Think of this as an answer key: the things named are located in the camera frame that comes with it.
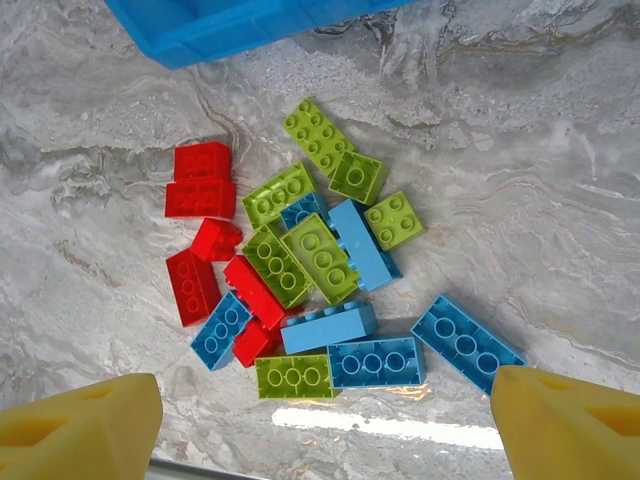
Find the gray marble surface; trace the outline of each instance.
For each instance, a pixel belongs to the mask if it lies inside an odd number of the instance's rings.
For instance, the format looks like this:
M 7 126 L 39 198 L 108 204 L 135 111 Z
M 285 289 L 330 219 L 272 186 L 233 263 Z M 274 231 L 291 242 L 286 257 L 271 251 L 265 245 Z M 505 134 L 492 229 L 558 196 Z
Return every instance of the gray marble surface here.
M 147 371 L 161 458 L 273 479 L 510 478 L 488 398 L 431 351 L 423 387 L 326 402 L 261 402 L 236 362 L 209 373 L 164 265 L 198 226 L 163 216 L 173 148 L 230 142 L 244 195 L 301 158 L 280 123 L 315 97 L 429 227 L 396 255 L 404 279 L 370 296 L 384 332 L 449 292 L 531 364 L 640 393 L 634 3 L 418 2 L 171 72 L 99 0 L 3 0 L 0 407 Z

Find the blue lego brick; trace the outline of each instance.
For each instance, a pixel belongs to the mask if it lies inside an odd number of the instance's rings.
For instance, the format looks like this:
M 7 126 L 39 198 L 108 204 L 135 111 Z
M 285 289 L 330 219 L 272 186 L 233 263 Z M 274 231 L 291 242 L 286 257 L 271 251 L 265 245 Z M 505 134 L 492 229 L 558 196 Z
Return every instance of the blue lego brick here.
M 377 329 L 373 307 L 358 300 L 290 319 L 282 341 L 290 355 L 366 337 Z
M 252 318 L 249 309 L 229 290 L 211 312 L 207 323 L 191 343 L 191 348 L 209 370 L 218 370 L 233 358 L 233 339 Z
M 338 245 L 349 255 L 349 266 L 360 274 L 358 286 L 371 292 L 384 287 L 402 273 L 389 252 L 383 252 L 363 220 L 364 208 L 351 199 L 329 211 L 329 228 L 338 236 Z
M 106 0 L 140 50 L 168 68 L 404 3 L 409 0 Z
M 413 335 L 329 345 L 334 388 L 422 385 L 426 365 L 422 345 Z
M 318 192 L 310 192 L 280 212 L 287 230 L 295 227 L 312 213 L 320 215 L 325 222 L 329 221 L 327 201 Z
M 487 395 L 503 365 L 525 365 L 525 359 L 504 340 L 439 295 L 411 332 L 442 355 Z

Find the toy building block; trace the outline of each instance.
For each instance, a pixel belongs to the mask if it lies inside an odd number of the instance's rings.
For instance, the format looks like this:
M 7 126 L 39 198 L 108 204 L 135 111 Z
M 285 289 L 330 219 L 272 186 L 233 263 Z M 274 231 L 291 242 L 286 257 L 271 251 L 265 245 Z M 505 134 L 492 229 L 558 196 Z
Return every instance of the toy building block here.
M 267 330 L 279 329 L 284 320 L 302 311 L 302 307 L 286 310 L 271 293 L 249 261 L 236 255 L 224 269 L 227 283 Z
M 491 412 L 517 480 L 640 478 L 640 396 L 500 367 Z
M 300 305 L 311 293 L 311 280 L 269 225 L 258 227 L 242 253 L 283 307 Z
M 252 318 L 249 309 L 229 290 L 211 312 L 209 320 L 191 343 L 191 348 L 209 370 L 222 368 L 233 358 L 233 339 Z
M 329 190 L 365 205 L 373 205 L 388 174 L 389 167 L 381 161 L 344 152 L 331 177 Z
M 491 395 L 498 368 L 524 365 L 506 342 L 481 326 L 451 300 L 439 295 L 411 332 L 442 355 L 480 390 Z
M 334 398 L 326 354 L 256 359 L 260 398 Z
M 359 204 L 347 199 L 329 211 L 329 228 L 338 245 L 349 255 L 349 266 L 360 275 L 358 286 L 371 292 L 388 285 L 402 274 L 388 252 L 380 251 L 364 221 Z
M 242 199 L 253 228 L 270 223 L 280 211 L 316 189 L 302 161 L 296 162 Z
M 220 301 L 220 290 L 211 264 L 190 250 L 167 259 L 167 269 L 183 327 L 201 322 Z
M 235 246 L 242 241 L 242 230 L 233 223 L 214 218 L 205 218 L 189 248 L 205 262 L 231 260 Z
M 217 178 L 181 180 L 167 185 L 165 217 L 224 217 L 236 213 L 236 186 Z
M 396 192 L 365 212 L 382 250 L 392 250 L 424 232 L 403 192 Z
M 373 307 L 358 300 L 289 319 L 282 329 L 282 341 L 290 355 L 362 338 L 377 329 Z
M 2 480 L 142 480 L 162 422 L 136 373 L 0 412 Z
M 173 180 L 212 177 L 231 181 L 231 149 L 220 142 L 177 147 Z
M 358 274 L 349 267 L 347 254 L 317 213 L 285 233 L 280 241 L 330 305 L 340 303 L 358 288 Z
M 286 118 L 284 128 L 327 177 L 336 169 L 343 152 L 356 149 L 310 98 Z
M 307 193 L 296 203 L 289 205 L 280 212 L 287 230 L 291 230 L 310 214 L 317 213 L 322 219 L 329 221 L 329 207 L 327 201 L 318 192 Z
M 231 350 L 242 366 L 249 368 L 256 358 L 273 354 L 280 345 L 279 328 L 269 331 L 259 321 L 251 320 L 246 330 L 236 337 Z
M 333 388 L 422 385 L 426 366 L 413 335 L 378 337 L 327 347 Z

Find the lego duplo brick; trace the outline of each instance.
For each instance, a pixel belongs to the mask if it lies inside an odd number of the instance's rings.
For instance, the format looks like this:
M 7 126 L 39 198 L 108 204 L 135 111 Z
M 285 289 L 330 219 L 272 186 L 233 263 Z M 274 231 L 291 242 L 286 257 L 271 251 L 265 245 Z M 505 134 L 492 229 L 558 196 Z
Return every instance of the lego duplo brick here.
M 336 305 L 358 288 L 358 274 L 348 265 L 329 227 L 312 213 L 280 240 L 330 305 Z
M 436 298 L 411 332 L 487 395 L 499 367 L 526 363 L 513 347 L 444 295 Z
M 282 222 L 287 230 L 291 230 L 312 213 L 317 213 L 325 221 L 329 221 L 327 201 L 318 192 L 307 193 L 297 202 L 280 212 Z
M 181 180 L 167 185 L 165 217 L 224 217 L 236 212 L 236 186 L 217 178 Z
M 409 200 L 396 192 L 365 212 L 382 250 L 392 250 L 424 232 Z
M 200 260 L 231 260 L 235 247 L 242 241 L 242 230 L 226 220 L 205 218 L 193 239 L 190 250 Z
M 426 366 L 413 335 L 378 337 L 327 347 L 334 388 L 422 385 Z
M 360 275 L 358 286 L 370 292 L 401 278 L 402 274 L 391 254 L 380 250 L 361 208 L 351 199 L 332 208 L 329 228 L 338 234 L 338 245 L 349 255 L 349 266 Z
M 280 218 L 280 211 L 316 189 L 302 161 L 296 162 L 242 199 L 253 228 Z
M 311 280 L 272 227 L 260 225 L 242 253 L 283 307 L 292 308 L 307 299 L 313 287 Z
M 260 398 L 334 398 L 326 354 L 256 359 Z
M 300 353 L 362 338 L 377 329 L 373 307 L 359 300 L 289 319 L 282 341 L 287 354 Z
M 344 152 L 329 190 L 365 205 L 373 205 L 387 179 L 389 168 L 379 160 L 354 152 Z
M 310 98 L 285 119 L 284 128 L 327 177 L 336 169 L 343 152 L 356 149 Z
M 209 370 L 222 368 L 233 358 L 233 339 L 252 318 L 249 309 L 229 290 L 211 312 L 191 348 Z
M 220 301 L 220 290 L 211 264 L 190 250 L 167 259 L 167 269 L 184 327 L 207 318 Z
M 231 181 L 231 149 L 220 142 L 176 147 L 174 181 L 212 177 Z

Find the light blue lego brick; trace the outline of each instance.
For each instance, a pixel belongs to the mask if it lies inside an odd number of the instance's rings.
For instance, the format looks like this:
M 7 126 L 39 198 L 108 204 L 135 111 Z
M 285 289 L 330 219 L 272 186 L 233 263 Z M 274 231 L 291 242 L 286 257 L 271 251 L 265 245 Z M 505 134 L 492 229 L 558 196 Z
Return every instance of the light blue lego brick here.
M 295 227 L 312 213 L 317 213 L 325 221 L 329 221 L 327 201 L 318 192 L 310 192 L 280 212 L 287 230 Z
M 378 329 L 373 307 L 362 300 L 292 318 L 282 329 L 288 355 L 371 335 Z
M 340 237 L 338 244 L 349 255 L 349 266 L 360 274 L 358 286 L 371 292 L 402 274 L 391 254 L 380 250 L 362 218 L 363 211 L 353 200 L 345 200 L 329 211 L 329 228 Z
M 487 395 L 503 365 L 525 365 L 504 340 L 476 322 L 444 295 L 439 295 L 411 332 L 442 355 Z
M 233 358 L 233 339 L 244 330 L 251 318 L 253 315 L 249 309 L 230 290 L 211 312 L 204 327 L 191 343 L 191 348 L 209 370 L 218 370 Z
M 413 335 L 329 345 L 334 388 L 422 385 L 426 365 L 422 346 Z

